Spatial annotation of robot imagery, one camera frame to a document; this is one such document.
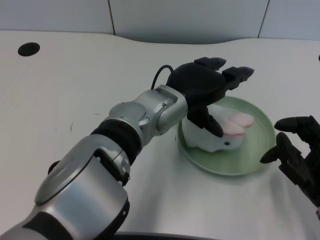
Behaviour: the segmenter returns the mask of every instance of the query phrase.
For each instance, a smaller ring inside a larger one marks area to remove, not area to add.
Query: green plate
[[[245,130],[243,142],[234,150],[218,150],[213,153],[186,145],[181,122],[178,126],[178,146],[198,167],[211,173],[236,176],[249,174],[262,169],[261,157],[276,144],[276,133],[269,118],[253,104],[226,96],[217,105],[250,114],[254,117],[252,127]]]

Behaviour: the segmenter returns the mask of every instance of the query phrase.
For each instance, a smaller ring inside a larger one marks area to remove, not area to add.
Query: white table
[[[30,57],[17,54],[40,44]],[[275,123],[313,115],[320,121],[320,42],[244,39],[211,45],[155,44],[90,33],[0,31],[0,234],[24,219],[51,163],[89,135],[115,104],[150,88],[164,64],[200,57],[248,66],[254,75],[229,91]],[[164,84],[163,71],[157,84]],[[130,212],[121,231],[221,240],[320,239],[316,208],[278,170],[240,177],[206,173],[179,154],[177,129],[154,138],[125,187]],[[291,136],[303,152],[308,146]]]

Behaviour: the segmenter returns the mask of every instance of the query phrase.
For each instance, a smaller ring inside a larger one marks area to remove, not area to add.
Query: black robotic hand
[[[254,73],[249,67],[230,67],[217,72],[226,63],[219,57],[202,57],[179,66],[169,76],[166,85],[182,93],[188,105],[187,118],[199,128],[217,137],[224,135],[221,126],[208,112],[207,106],[225,97]]]
[[[295,184],[318,208],[320,206],[320,125],[313,116],[289,117],[274,125],[279,131],[298,134],[310,147],[310,153],[303,158],[283,132],[276,136],[276,146],[260,160],[268,164],[280,159],[279,169]]]

